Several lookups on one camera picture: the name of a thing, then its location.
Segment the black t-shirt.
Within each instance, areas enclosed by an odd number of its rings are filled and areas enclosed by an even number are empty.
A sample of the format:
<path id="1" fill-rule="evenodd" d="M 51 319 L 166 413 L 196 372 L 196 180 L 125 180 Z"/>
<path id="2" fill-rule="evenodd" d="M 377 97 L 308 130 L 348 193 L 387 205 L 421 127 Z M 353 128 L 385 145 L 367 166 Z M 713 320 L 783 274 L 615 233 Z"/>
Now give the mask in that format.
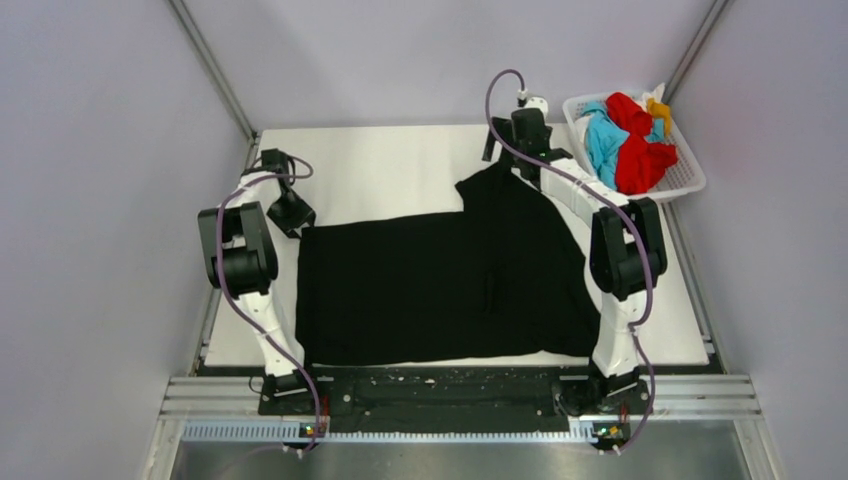
<path id="1" fill-rule="evenodd" d="M 296 337 L 309 362 L 591 355 L 600 314 L 553 202 L 498 166 L 456 189 L 458 212 L 303 233 Z"/>

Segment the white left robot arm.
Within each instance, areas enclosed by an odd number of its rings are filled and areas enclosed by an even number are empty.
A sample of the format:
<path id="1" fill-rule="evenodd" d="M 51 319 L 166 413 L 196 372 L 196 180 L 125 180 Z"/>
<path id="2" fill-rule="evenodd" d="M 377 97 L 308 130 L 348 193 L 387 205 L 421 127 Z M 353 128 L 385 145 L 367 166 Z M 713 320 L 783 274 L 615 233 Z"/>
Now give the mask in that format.
<path id="1" fill-rule="evenodd" d="M 264 359 L 263 397 L 282 397 L 302 414 L 317 407 L 321 388 L 306 370 L 304 347 L 283 307 L 279 248 L 316 223 L 316 212 L 294 190 L 313 173 L 308 162 L 265 149 L 232 193 L 197 215 L 206 276 L 257 338 Z"/>

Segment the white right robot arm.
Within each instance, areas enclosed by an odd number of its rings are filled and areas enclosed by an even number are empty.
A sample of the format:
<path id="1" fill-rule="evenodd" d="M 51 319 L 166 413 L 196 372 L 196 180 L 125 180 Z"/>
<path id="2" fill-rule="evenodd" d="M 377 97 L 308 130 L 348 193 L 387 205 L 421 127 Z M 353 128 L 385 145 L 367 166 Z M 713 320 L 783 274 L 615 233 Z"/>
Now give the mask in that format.
<path id="1" fill-rule="evenodd" d="M 612 412 L 639 384 L 646 362 L 638 329 L 650 316 L 655 285 L 668 267 L 659 206 L 649 197 L 631 199 L 607 187 L 565 150 L 552 148 L 552 129 L 538 108 L 486 121 L 484 160 L 499 145 L 502 160 L 590 230 L 588 268 L 601 292 L 601 313 L 586 397 L 594 409 Z"/>

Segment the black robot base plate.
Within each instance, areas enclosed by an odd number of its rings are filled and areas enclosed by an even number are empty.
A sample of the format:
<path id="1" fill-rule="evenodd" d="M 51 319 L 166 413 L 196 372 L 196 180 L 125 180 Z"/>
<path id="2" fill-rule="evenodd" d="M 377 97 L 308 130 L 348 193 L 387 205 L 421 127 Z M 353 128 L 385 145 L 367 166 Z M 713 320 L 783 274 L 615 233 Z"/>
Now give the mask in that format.
<path id="1" fill-rule="evenodd" d="M 583 416 L 619 427 L 649 411 L 647 377 L 606 379 L 592 368 L 397 367 L 314 371 L 317 392 L 300 374 L 280 380 L 257 369 L 232 369 L 261 416 L 320 413 L 328 435 L 564 434 Z"/>

